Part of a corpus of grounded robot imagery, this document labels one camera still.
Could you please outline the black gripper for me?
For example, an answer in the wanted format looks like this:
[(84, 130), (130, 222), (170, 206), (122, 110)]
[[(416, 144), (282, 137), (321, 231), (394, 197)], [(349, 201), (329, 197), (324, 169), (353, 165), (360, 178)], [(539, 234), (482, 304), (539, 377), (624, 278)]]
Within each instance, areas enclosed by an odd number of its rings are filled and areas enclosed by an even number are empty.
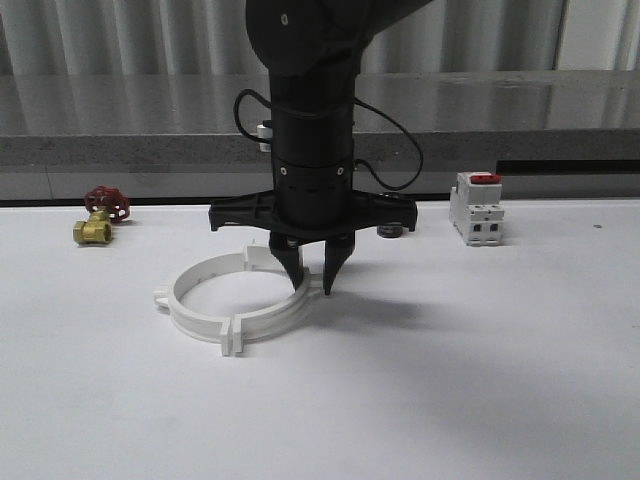
[(413, 231), (417, 206), (409, 199), (355, 190), (353, 169), (346, 162), (313, 168), (277, 160), (271, 190), (213, 201), (209, 222), (213, 231), (233, 225), (270, 231), (270, 252), (295, 290), (303, 282), (297, 239), (327, 239), (322, 282), (329, 295), (355, 249), (355, 235), (349, 233), (387, 224)]

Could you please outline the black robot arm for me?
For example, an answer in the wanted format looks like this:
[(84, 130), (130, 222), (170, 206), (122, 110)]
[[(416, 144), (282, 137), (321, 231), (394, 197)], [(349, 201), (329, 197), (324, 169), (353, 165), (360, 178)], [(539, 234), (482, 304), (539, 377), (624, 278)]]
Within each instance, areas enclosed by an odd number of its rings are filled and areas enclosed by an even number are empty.
[(382, 225), (413, 229), (416, 204), (398, 188), (357, 191), (353, 173), (355, 80), (374, 36), (420, 8), (417, 1), (250, 1), (250, 44), (269, 73), (273, 187), (216, 200), (213, 229), (265, 229), (269, 248), (292, 284), (304, 278), (303, 245), (323, 242), (322, 281), (330, 291), (353, 253), (358, 230)]

